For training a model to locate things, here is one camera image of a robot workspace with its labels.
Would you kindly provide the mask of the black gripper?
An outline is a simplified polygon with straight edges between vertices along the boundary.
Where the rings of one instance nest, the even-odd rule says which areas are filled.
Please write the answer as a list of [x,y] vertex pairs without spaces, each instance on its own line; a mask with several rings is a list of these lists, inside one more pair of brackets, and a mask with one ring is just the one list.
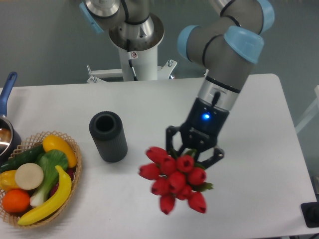
[[[217,145],[218,135],[229,115],[229,111],[221,110],[196,98],[186,121],[179,126],[168,126],[165,131],[165,149],[170,155],[182,155],[184,150],[195,149],[206,151],[213,148],[211,157],[197,161],[203,169],[208,169],[224,158],[224,150]],[[180,132],[182,145],[179,150],[173,146],[174,136]]]

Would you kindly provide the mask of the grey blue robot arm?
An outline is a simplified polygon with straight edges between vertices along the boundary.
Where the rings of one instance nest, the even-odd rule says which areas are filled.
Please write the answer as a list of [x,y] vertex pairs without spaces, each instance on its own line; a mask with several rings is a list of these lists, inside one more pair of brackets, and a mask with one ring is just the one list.
[[[275,12],[267,0],[213,0],[219,20],[208,26],[185,27],[177,39],[182,57],[206,69],[186,121],[166,129],[166,150],[180,156],[186,149],[195,157],[212,149],[200,165],[221,160],[218,135],[264,47],[262,33],[272,27]],[[157,80],[158,45],[164,36],[161,20],[147,0],[84,0],[79,5],[91,28],[108,32],[119,51],[124,81]]]

